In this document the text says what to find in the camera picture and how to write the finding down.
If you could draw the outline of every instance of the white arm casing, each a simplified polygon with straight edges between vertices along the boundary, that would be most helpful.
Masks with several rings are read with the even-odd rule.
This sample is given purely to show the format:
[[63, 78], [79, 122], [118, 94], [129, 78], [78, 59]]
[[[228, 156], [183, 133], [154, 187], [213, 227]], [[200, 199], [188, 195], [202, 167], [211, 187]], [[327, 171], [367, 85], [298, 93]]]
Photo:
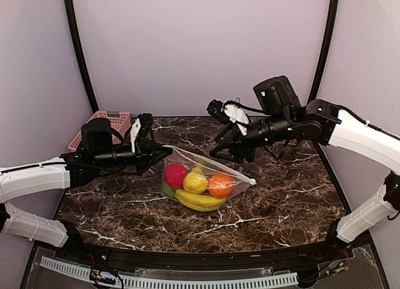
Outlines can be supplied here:
[[[229, 120], [232, 123], [236, 123], [237, 121], [244, 124], [250, 123], [249, 117], [246, 115], [246, 113], [233, 104], [224, 105], [224, 113], [229, 117]], [[246, 127], [240, 124], [237, 126], [243, 136], [248, 134], [248, 129]]]
[[67, 230], [60, 221], [38, 217], [10, 203], [6, 203], [5, 207], [11, 217], [6, 220], [1, 233], [22, 236], [29, 241], [39, 240], [55, 247], [61, 247], [67, 241]]
[[335, 126], [329, 145], [363, 155], [400, 175], [400, 140], [370, 128], [343, 109], [338, 118], [342, 122]]
[[141, 125], [141, 123], [140, 123], [140, 119], [136, 119], [135, 122], [134, 122], [134, 124], [132, 125], [131, 132], [130, 132], [130, 135], [131, 135], [131, 145], [132, 145], [132, 152], [133, 152], [133, 153], [136, 152], [136, 151], [135, 151], [135, 149], [136, 149], [136, 147], [135, 147], [135, 140], [136, 140], [136, 138], [137, 138], [137, 136], [138, 136], [138, 134], [139, 134], [139, 131], [140, 131], [141, 127], [142, 127], [142, 125]]
[[344, 242], [352, 242], [362, 232], [368, 230], [383, 218], [397, 212], [390, 203], [383, 200], [386, 194], [386, 185], [355, 211], [340, 219], [337, 225], [337, 237]]
[[[64, 162], [62, 158], [53, 158], [36, 163]], [[70, 186], [69, 171], [64, 165], [37, 166], [1, 173], [9, 168], [0, 168], [0, 203], [13, 198], [51, 189], [65, 189]]]
[[[341, 124], [335, 126], [329, 145], [363, 155], [400, 175], [400, 140], [370, 128], [343, 109], [338, 118]], [[385, 194], [386, 185], [382, 185], [370, 199], [343, 217], [337, 225], [337, 237], [352, 242], [383, 218], [396, 213], [392, 204], [383, 200]]]

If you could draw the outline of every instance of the black frame pole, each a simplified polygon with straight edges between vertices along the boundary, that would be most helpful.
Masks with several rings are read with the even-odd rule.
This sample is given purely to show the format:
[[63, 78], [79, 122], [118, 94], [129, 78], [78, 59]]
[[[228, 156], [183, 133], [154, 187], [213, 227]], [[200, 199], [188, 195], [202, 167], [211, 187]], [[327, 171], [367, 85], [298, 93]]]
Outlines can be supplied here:
[[92, 108], [92, 111], [94, 113], [96, 111], [99, 111], [99, 105], [94, 95], [92, 83], [90, 82], [88, 67], [86, 66], [85, 57], [83, 55], [82, 44], [79, 38], [78, 24], [76, 22], [74, 2], [73, 0], [64, 0], [64, 3], [67, 13], [69, 31], [71, 33], [71, 39], [75, 49], [77, 64], [79, 66], [79, 71], [81, 72], [83, 85], [85, 87], [90, 107]]
[[312, 82], [310, 95], [308, 96], [308, 102], [317, 98], [318, 90], [321, 85], [321, 81], [324, 75], [326, 60], [328, 58], [329, 48], [331, 46], [333, 28], [335, 25], [336, 12], [338, 11], [339, 0], [330, 0], [329, 10], [327, 12], [326, 26], [324, 39], [322, 41], [321, 52], [319, 54], [317, 69], [314, 75], [314, 81]]

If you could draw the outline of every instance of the white wall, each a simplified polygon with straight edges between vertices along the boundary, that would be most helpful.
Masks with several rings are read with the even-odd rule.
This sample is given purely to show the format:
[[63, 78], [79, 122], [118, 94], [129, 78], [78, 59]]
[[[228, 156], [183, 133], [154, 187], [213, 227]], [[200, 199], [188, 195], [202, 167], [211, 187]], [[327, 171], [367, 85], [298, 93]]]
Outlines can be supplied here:
[[[90, 108], [63, 0], [0, 0], [0, 167], [47, 160], [66, 146]], [[52, 217], [61, 191], [12, 200]], [[19, 288], [32, 244], [0, 235], [0, 287]]]
[[206, 114], [212, 99], [259, 106], [285, 74], [305, 103], [329, 0], [75, 0], [100, 108]]
[[[400, 134], [399, 0], [339, 0], [332, 46], [318, 98], [343, 104]], [[353, 209], [389, 171], [348, 151], [327, 155]], [[400, 219], [371, 230], [391, 288], [400, 288]]]

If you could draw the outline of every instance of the red apple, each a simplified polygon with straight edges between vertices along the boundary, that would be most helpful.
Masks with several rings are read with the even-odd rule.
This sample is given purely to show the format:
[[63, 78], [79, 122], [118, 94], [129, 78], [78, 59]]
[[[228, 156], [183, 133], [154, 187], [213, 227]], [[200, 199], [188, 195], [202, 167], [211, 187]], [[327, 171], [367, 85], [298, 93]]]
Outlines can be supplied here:
[[168, 186], [171, 189], [181, 189], [183, 187], [183, 180], [188, 172], [185, 167], [180, 164], [169, 164], [164, 169], [164, 176]]

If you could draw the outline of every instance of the green fruit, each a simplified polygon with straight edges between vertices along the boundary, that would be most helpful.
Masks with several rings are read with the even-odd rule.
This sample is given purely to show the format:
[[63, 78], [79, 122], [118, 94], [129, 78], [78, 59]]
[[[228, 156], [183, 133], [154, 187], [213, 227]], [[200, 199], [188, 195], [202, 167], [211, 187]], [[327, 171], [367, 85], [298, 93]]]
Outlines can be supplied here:
[[163, 181], [163, 183], [162, 183], [162, 190], [164, 191], [164, 193], [165, 193], [166, 196], [168, 196], [168, 197], [173, 197], [173, 198], [175, 197], [175, 191], [172, 190], [172, 189], [168, 186], [168, 184], [167, 184], [166, 181]]

